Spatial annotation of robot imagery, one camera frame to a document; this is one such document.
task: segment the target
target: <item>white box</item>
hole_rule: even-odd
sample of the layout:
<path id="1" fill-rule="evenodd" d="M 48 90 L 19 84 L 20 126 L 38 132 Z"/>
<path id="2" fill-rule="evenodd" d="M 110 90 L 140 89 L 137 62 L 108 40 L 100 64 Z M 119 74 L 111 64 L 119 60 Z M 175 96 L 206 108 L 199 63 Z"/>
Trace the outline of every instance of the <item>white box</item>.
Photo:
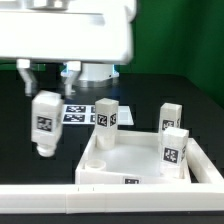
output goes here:
<path id="1" fill-rule="evenodd" d="M 182 106 L 172 103 L 164 103 L 160 109 L 159 133 L 168 127 L 180 127 Z"/>
<path id="2" fill-rule="evenodd" d="M 97 147 L 105 150 L 112 149 L 117 133 L 118 101 L 104 98 L 96 101 L 95 105 Z"/>
<path id="3" fill-rule="evenodd" d="M 181 178 L 160 174 L 158 135 L 118 130 L 115 147 L 101 150 L 97 148 L 97 135 L 94 131 L 77 166 L 76 184 L 191 183 L 187 161 L 184 163 L 184 174 Z M 94 165 L 95 170 L 94 167 L 92 170 L 85 169 L 86 163 L 96 160 L 99 166 Z"/>
<path id="4" fill-rule="evenodd" d="M 162 133 L 160 171 L 165 176 L 182 176 L 188 136 L 188 130 L 173 127 Z"/>
<path id="5" fill-rule="evenodd" d="M 42 156 L 54 154 L 62 133 L 62 109 L 63 100 L 57 93 L 41 91 L 32 101 L 32 141 Z"/>

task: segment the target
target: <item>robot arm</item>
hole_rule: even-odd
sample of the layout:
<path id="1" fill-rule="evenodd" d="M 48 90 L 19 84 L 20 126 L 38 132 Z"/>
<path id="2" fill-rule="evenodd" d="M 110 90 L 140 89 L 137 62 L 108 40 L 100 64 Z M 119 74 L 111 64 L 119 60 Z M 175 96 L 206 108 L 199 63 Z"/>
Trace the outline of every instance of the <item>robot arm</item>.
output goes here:
<path id="1" fill-rule="evenodd" d="M 135 14 L 136 0 L 0 0 L 0 59 L 17 60 L 26 95 L 36 83 L 31 62 L 127 64 Z M 78 73 L 66 80 L 66 95 Z"/>

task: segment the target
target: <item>white tray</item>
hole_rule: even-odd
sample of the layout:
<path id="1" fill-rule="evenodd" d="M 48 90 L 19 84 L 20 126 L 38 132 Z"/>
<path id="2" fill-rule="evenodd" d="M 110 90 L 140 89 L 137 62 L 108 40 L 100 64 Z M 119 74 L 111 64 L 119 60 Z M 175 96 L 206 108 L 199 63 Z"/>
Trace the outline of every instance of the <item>white tray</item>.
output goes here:
<path id="1" fill-rule="evenodd" d="M 76 169 L 76 184 L 191 183 L 186 160 L 182 179 L 160 174 L 158 137 L 157 133 L 118 130 L 115 147 L 100 150 L 94 132 Z M 99 171 L 100 163 L 85 169 L 85 164 L 98 160 L 106 164 L 106 171 Z"/>

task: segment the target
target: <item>black table surface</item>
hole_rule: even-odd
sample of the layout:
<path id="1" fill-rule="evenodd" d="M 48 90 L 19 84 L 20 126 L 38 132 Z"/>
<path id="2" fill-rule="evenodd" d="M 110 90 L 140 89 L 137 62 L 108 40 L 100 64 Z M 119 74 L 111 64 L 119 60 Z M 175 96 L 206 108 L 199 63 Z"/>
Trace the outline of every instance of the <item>black table surface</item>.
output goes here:
<path id="1" fill-rule="evenodd" d="M 55 76 L 38 74 L 39 87 L 58 91 Z M 134 125 L 122 130 L 157 132 L 160 107 L 183 106 L 181 128 L 190 131 L 224 175 L 224 111 L 189 80 L 176 75 L 121 74 L 119 83 L 103 88 L 76 88 L 67 104 L 93 105 L 110 98 L 130 106 Z M 31 138 L 31 101 L 17 72 L 0 73 L 0 184 L 72 184 L 74 171 L 93 125 L 64 125 L 55 156 L 38 155 Z M 30 214 L 0 215 L 0 223 L 223 223 L 224 212 Z"/>

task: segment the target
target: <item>white block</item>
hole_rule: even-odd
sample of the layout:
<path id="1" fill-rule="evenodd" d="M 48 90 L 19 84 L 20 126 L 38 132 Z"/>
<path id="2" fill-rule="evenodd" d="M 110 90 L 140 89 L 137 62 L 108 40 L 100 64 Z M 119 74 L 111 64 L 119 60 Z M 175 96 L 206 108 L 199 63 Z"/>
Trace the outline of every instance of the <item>white block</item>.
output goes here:
<path id="1" fill-rule="evenodd" d="M 189 131 L 169 127 L 162 135 L 160 171 L 164 176 L 182 178 Z"/>
<path id="2" fill-rule="evenodd" d="M 168 127 L 180 127 L 182 106 L 178 104 L 164 103 L 160 109 L 159 133 Z"/>
<path id="3" fill-rule="evenodd" d="M 41 91 L 32 102 L 32 141 L 40 155 L 54 155 L 62 133 L 63 100 L 60 94 Z"/>
<path id="4" fill-rule="evenodd" d="M 118 120 L 118 101 L 101 99 L 96 102 L 97 147 L 112 149 L 115 145 Z"/>

